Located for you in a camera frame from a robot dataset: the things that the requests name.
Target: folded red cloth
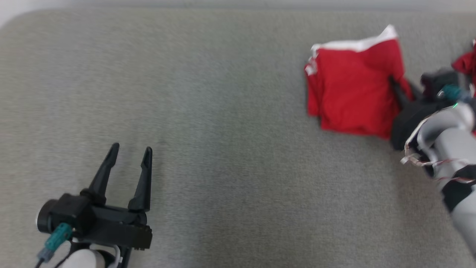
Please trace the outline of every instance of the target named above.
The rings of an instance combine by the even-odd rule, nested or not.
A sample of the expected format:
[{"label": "folded red cloth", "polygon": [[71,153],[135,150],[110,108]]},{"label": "folded red cloth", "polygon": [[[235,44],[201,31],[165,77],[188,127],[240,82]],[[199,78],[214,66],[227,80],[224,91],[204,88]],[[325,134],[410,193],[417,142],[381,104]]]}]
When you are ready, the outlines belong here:
[{"label": "folded red cloth", "polygon": [[376,37],[333,41],[312,47],[305,66],[309,115],[321,117],[321,127],[358,135],[390,137],[400,112],[389,78],[413,99],[392,25]]},{"label": "folded red cloth", "polygon": [[458,72],[471,75],[473,84],[476,84],[476,42],[473,44],[473,51],[461,56],[451,66]]}]

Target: red garment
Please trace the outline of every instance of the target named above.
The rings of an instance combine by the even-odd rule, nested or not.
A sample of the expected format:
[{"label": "red garment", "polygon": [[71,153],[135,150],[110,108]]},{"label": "red garment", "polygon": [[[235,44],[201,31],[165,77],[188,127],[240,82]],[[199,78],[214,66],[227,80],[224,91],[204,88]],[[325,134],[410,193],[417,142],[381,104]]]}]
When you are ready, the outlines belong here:
[{"label": "red garment", "polygon": [[393,26],[376,37],[314,45],[313,53],[305,66],[309,115],[320,116],[323,129],[390,138],[400,107],[389,77],[413,99]]},{"label": "red garment", "polygon": [[476,44],[473,47],[473,52],[464,54],[451,66],[458,72],[471,75],[473,84],[476,84]]}]

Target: wire connector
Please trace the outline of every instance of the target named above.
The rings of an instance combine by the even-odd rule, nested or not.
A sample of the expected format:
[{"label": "wire connector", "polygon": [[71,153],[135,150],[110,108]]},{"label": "wire connector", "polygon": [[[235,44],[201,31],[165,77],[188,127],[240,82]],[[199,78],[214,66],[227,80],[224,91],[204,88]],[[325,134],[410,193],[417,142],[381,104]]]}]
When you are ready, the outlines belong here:
[{"label": "wire connector", "polygon": [[49,262],[55,251],[68,240],[73,234],[73,228],[66,224],[60,223],[58,227],[53,231],[48,240],[45,242],[45,247],[38,253],[38,259],[43,259],[44,262]]}]

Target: white trim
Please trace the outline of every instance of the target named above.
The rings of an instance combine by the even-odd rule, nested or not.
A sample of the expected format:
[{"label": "white trim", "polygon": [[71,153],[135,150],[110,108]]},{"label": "white trim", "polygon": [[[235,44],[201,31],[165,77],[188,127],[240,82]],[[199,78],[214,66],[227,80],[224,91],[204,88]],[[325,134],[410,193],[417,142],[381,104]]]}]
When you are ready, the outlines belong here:
[{"label": "white trim", "polygon": [[331,50],[351,50],[355,52],[365,51],[378,43],[384,41],[397,39],[397,31],[395,27],[389,24],[385,30],[378,36],[373,36],[361,40],[342,40],[342,41],[332,41],[324,44],[315,44],[312,46],[312,56],[317,57],[317,50],[320,48],[331,49]]}]

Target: gray carpet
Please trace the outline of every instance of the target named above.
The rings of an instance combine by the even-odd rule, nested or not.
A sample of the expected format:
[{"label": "gray carpet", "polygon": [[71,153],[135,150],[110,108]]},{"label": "gray carpet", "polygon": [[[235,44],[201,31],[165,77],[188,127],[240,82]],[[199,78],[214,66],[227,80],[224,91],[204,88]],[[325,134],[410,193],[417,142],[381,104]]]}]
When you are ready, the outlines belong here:
[{"label": "gray carpet", "polygon": [[[471,14],[57,10],[0,30],[0,250],[33,267],[41,205],[120,142],[108,203],[154,149],[150,250],[131,268],[474,267],[441,196],[388,142],[306,115],[315,42],[396,26],[408,77],[449,65]],[[62,247],[52,262],[66,252]]]}]

